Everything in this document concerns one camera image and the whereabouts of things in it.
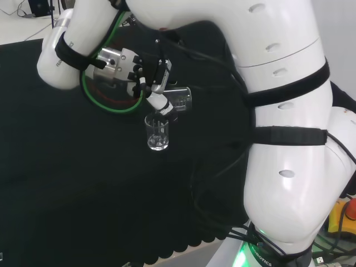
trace black cloth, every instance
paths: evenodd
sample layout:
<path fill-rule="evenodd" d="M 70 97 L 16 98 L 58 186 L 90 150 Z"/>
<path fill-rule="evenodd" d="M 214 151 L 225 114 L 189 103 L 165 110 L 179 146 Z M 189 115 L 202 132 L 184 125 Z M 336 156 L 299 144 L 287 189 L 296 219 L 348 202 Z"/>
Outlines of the black cloth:
<path fill-rule="evenodd" d="M 224 56 L 215 26 L 200 23 L 180 33 L 192 48 Z M 217 172 L 237 157 L 227 145 L 248 134 L 248 111 L 230 75 L 164 48 L 174 65 L 171 78 L 191 85 L 194 103 L 190 114 L 170 125 L 169 150 L 160 154 L 146 143 L 148 105 L 115 116 L 92 105 L 79 88 L 51 88 L 36 70 L 41 44 L 0 47 L 0 266 L 154 263 L 214 239 L 197 231 L 188 184 L 198 157 L 212 155 L 206 162 Z M 149 34 L 129 27 L 118 32 L 114 45 L 156 49 Z M 211 191 L 225 202 L 219 207 L 233 207 L 235 223 L 247 220 L 245 163 Z M 214 207 L 216 201 L 209 201 L 206 206 Z"/>

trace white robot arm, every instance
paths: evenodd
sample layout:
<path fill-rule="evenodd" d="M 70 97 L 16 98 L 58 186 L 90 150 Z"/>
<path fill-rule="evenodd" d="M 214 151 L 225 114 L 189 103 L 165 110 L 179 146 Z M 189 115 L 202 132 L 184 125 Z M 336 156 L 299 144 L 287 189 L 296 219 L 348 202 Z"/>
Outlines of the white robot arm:
<path fill-rule="evenodd" d="M 120 0 L 112 3 L 122 4 Z M 310 0 L 126 0 L 126 4 L 140 22 L 161 31 L 197 21 L 214 22 L 226 38 L 249 94 L 283 89 L 287 95 L 293 86 L 304 84 L 300 81 L 322 80 L 320 72 L 327 68 Z M 56 41 L 66 30 L 67 45 L 89 56 L 119 12 L 113 6 L 104 0 L 76 1 L 68 28 L 62 22 L 53 30 L 54 41 L 44 44 L 37 65 L 42 79 L 63 90 L 78 85 L 79 71 L 57 57 Z M 356 115 L 332 108 L 328 77 L 314 87 L 280 102 L 255 105 L 256 129 L 329 130 L 356 156 L 352 140 Z M 166 104 L 157 102 L 159 107 Z M 356 165 L 331 139 L 325 145 L 253 144 L 244 190 L 246 212 L 257 231 L 283 252 L 303 253 L 355 170 Z"/>

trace clear glass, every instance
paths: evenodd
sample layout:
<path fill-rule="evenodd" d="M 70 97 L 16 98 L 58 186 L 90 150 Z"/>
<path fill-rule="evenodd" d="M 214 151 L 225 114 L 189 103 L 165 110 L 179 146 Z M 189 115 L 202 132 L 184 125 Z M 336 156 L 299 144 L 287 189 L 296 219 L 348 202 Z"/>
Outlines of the clear glass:
<path fill-rule="evenodd" d="M 174 88 L 163 92 L 164 96 L 176 108 L 176 111 L 190 111 L 192 109 L 191 91 L 188 87 Z"/>
<path fill-rule="evenodd" d="M 159 113 L 151 113 L 145 118 L 147 144 L 150 149 L 162 151 L 168 147 L 168 120 Z"/>

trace black strap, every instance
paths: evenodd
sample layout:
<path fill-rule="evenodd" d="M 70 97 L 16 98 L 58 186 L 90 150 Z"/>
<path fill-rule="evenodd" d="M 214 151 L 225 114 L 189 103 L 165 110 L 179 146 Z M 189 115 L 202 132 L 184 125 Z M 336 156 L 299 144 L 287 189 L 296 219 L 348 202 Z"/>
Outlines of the black strap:
<path fill-rule="evenodd" d="M 107 63 L 103 60 L 86 57 L 74 51 L 64 40 L 65 32 L 62 33 L 56 46 L 56 54 L 63 62 L 80 71 L 85 71 L 89 65 L 104 69 Z"/>
<path fill-rule="evenodd" d="M 291 100 L 319 88 L 329 77 L 330 69 L 325 59 L 325 65 L 306 78 L 288 85 L 248 94 L 247 104 L 250 107 L 260 107 Z"/>
<path fill-rule="evenodd" d="M 327 130 L 302 127 L 256 127 L 252 142 L 276 146 L 323 146 L 328 138 Z"/>

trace wire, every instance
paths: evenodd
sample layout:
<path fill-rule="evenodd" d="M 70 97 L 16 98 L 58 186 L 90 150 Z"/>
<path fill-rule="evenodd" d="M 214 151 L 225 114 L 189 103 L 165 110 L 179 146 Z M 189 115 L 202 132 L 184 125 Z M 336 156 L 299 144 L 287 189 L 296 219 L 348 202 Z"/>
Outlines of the wire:
<path fill-rule="evenodd" d="M 11 16 L 11 15 L 14 14 L 15 12 L 17 12 L 17 15 L 18 15 L 19 17 L 22 17 L 22 16 L 20 16 L 20 15 L 18 14 L 18 11 L 21 10 L 23 13 L 26 14 L 26 12 L 21 9 L 22 4 L 23 4 L 24 1 L 25 1 L 25 0 L 23 0 L 23 1 L 17 6 L 17 9 L 16 9 L 14 12 L 12 12 L 12 13 L 7 13 L 7 12 L 5 12 L 5 11 L 2 10 L 2 9 L 0 9 L 0 11 L 4 12 L 4 13 L 5 13 L 6 15 L 8 15 L 8 16 Z"/>
<path fill-rule="evenodd" d="M 50 26 L 50 25 L 51 25 L 51 23 L 48 24 L 45 28 L 43 28 L 43 29 L 39 30 L 38 32 L 36 32 L 35 34 L 33 34 L 33 35 L 27 37 L 24 41 L 27 41 L 27 40 L 30 39 L 31 37 L 33 37 L 33 36 L 39 34 L 39 33 L 42 32 L 44 29 L 48 28 L 48 26 Z"/>
<path fill-rule="evenodd" d="M 270 239 L 268 239 L 266 236 L 261 235 L 258 231 L 255 231 L 255 233 L 262 239 L 266 240 L 269 244 L 274 246 L 276 249 L 278 249 L 284 256 L 286 256 L 286 252 L 284 252 L 280 247 L 278 247 L 275 243 L 273 243 Z"/>
<path fill-rule="evenodd" d="M 58 0 L 58 11 L 59 11 L 59 13 L 61 15 L 61 3 L 60 3 L 60 0 Z"/>
<path fill-rule="evenodd" d="M 345 213 L 346 213 L 346 208 L 348 207 L 349 204 L 350 204 L 350 202 L 347 202 L 343 206 L 343 209 L 342 209 L 341 215 L 340 215 L 340 222 L 339 222 L 339 229 L 338 229 L 337 238 L 335 239 L 335 242 L 332 245 L 332 247 L 330 249 L 328 249 L 327 251 L 325 251 L 325 254 L 330 254 L 338 246 L 338 243 L 339 243 L 340 238 L 341 238 L 341 232 L 342 232 L 343 221 L 344 221 L 344 217 L 345 217 Z"/>
<path fill-rule="evenodd" d="M 239 75 L 237 70 L 235 68 L 233 68 L 233 67 L 230 67 L 225 61 L 222 61 L 222 60 L 219 60 L 219 59 L 217 59 L 215 57 L 212 57 L 212 56 L 206 55 L 204 53 L 189 49 L 189 48 L 187 48 L 185 46 L 181 46 L 178 43 L 175 43 L 175 42 L 171 41 L 170 39 L 164 37 L 163 35 L 161 35 L 161 40 L 163 42 L 167 43 L 168 45 L 170 45 L 171 47 L 175 47 L 175 48 L 177 48 L 177 49 L 179 49 L 181 51 L 184 51 L 186 53 L 189 53 L 189 54 L 201 57 L 201 58 L 205 58 L 206 60 L 208 60 L 208 61 L 210 61 L 212 63 L 215 63 L 215 64 L 223 67 L 224 69 L 228 70 L 232 74 L 232 76 L 234 78 L 234 81 L 240 87 L 240 92 L 243 94 L 243 96 L 246 95 L 247 88 L 246 88 L 246 84 L 245 84 L 244 80 L 241 78 L 241 76 Z"/>
<path fill-rule="evenodd" d="M 333 243 L 331 243 L 329 240 L 327 240 L 326 238 L 324 238 L 323 236 L 321 236 L 320 234 L 318 234 L 318 238 L 320 238 L 323 242 L 327 243 L 328 245 L 332 246 Z M 347 250 L 347 249 L 343 249 L 340 246 L 336 246 L 336 249 L 344 252 L 344 253 L 350 253 L 351 250 Z"/>
<path fill-rule="evenodd" d="M 350 157 L 350 159 L 356 164 L 356 159 L 355 157 L 352 155 L 352 153 L 344 146 L 343 143 L 341 143 L 335 136 L 333 136 L 330 132 L 328 132 L 328 136 L 334 140 L 334 142 L 336 144 L 338 144 L 344 151 L 345 153 Z"/>
<path fill-rule="evenodd" d="M 52 29 L 55 27 L 55 20 L 53 19 L 53 0 L 50 0 L 50 9 L 51 9 L 51 20 L 52 20 Z"/>
<path fill-rule="evenodd" d="M 251 241 L 250 239 L 247 239 L 247 238 L 242 238 L 241 236 L 228 234 L 226 237 L 227 237 L 227 238 L 238 239 L 238 240 L 244 241 L 244 242 L 246 242 L 246 243 L 250 243 L 250 244 L 253 244 L 253 245 L 257 245 L 257 242 Z"/>

